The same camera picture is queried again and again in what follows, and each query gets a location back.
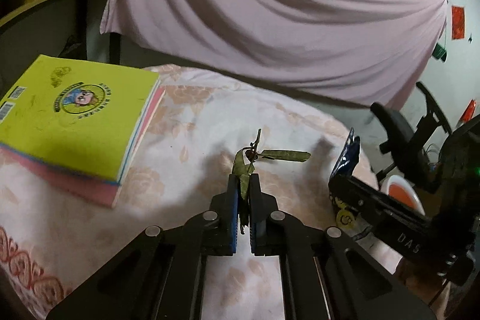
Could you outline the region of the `blue foil snack wrapper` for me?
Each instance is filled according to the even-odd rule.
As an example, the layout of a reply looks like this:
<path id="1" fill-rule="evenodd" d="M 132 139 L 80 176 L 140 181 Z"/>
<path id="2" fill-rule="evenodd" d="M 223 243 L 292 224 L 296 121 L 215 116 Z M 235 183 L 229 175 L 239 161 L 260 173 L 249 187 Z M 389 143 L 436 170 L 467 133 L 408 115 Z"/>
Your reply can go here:
<path id="1" fill-rule="evenodd" d="M 360 137 L 355 134 L 352 127 L 348 133 L 342 152 L 340 153 L 334 168 L 330 174 L 330 179 L 336 176 L 352 176 L 356 165 L 360 161 Z"/>

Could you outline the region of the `red paper wall poster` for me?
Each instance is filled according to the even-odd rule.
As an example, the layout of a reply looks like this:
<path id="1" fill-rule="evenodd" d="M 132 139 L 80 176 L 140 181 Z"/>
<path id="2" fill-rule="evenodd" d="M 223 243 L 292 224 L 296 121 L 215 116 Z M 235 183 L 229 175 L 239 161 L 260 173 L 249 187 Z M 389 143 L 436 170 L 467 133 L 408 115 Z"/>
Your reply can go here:
<path id="1" fill-rule="evenodd" d="M 465 8 L 451 7 L 451 38 L 452 40 L 461 40 L 465 38 Z"/>

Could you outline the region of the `yellow cartoon book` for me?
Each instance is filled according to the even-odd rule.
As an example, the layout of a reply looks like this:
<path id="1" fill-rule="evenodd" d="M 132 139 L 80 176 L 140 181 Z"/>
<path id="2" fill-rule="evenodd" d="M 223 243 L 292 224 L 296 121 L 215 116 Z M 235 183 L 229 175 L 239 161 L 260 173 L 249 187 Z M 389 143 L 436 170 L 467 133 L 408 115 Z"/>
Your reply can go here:
<path id="1" fill-rule="evenodd" d="M 41 55 L 1 99 L 1 146 L 118 184 L 159 87 L 154 71 Z"/>

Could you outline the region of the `black office chair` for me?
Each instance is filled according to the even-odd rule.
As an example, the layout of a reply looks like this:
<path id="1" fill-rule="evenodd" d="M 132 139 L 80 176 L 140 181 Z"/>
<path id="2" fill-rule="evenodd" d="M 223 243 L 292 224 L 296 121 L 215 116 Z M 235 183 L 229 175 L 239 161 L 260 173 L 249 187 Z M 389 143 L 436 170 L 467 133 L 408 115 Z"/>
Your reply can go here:
<path id="1" fill-rule="evenodd" d="M 416 87 L 424 95 L 426 105 L 426 114 L 421 117 L 416 128 L 412 128 L 400 111 L 387 108 L 378 102 L 371 105 L 370 111 L 387 134 L 387 140 L 379 145 L 380 153 L 391 154 L 393 159 L 391 165 L 377 172 L 377 180 L 383 181 L 391 171 L 398 169 L 405 179 L 426 189 L 433 175 L 425 144 L 437 128 L 441 127 L 448 135 L 452 133 L 452 128 L 425 85 L 418 81 Z"/>

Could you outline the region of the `pink floral tablecloth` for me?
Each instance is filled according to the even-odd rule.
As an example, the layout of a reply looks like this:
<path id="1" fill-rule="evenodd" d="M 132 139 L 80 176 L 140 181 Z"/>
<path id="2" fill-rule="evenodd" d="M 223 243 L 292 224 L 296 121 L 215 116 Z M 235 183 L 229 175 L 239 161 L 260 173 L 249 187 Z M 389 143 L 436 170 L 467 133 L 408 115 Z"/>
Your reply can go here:
<path id="1" fill-rule="evenodd" d="M 212 71 L 157 68 L 165 94 L 113 209 L 60 191 L 1 156 L 1 275 L 35 319 L 150 225 L 168 229 L 206 210 L 236 152 L 307 151 L 305 163 L 260 161 L 261 188 L 310 227 L 335 224 L 327 182 L 348 128 L 281 94 Z"/>

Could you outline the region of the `pink hanging bed sheet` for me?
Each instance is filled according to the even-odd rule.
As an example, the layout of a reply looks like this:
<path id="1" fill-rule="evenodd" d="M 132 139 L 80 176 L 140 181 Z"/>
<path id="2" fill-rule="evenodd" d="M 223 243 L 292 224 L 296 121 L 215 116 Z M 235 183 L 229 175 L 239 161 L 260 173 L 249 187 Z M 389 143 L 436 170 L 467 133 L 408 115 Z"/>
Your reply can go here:
<path id="1" fill-rule="evenodd" d="M 107 0 L 100 30 L 221 71 L 400 108 L 447 0 Z"/>

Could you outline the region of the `dried green leaf twig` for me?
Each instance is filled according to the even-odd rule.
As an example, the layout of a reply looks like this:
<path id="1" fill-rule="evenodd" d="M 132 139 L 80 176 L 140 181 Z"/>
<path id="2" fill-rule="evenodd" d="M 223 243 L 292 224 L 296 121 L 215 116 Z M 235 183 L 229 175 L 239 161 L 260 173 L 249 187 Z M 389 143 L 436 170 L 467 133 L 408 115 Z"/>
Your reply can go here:
<path id="1" fill-rule="evenodd" d="M 305 163 L 311 157 L 310 152 L 298 150 L 263 149 L 259 151 L 261 135 L 262 129 L 259 128 L 256 139 L 249 146 L 239 149 L 233 160 L 232 175 L 239 182 L 239 195 L 244 201 L 247 199 L 250 177 L 255 173 L 258 160 Z"/>

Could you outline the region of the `pink book under yellow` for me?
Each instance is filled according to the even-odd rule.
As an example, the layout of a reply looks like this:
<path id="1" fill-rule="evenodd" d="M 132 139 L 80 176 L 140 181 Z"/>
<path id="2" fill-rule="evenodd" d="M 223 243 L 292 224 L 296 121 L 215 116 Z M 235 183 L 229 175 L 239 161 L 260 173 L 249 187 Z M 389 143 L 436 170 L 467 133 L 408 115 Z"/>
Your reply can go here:
<path id="1" fill-rule="evenodd" d="M 5 103 L 1 150 L 55 188 L 113 207 L 164 88 L 111 92 L 90 85 L 80 91 L 93 93 L 91 109 L 75 106 L 71 94 L 56 102 L 52 114 L 30 116 Z"/>

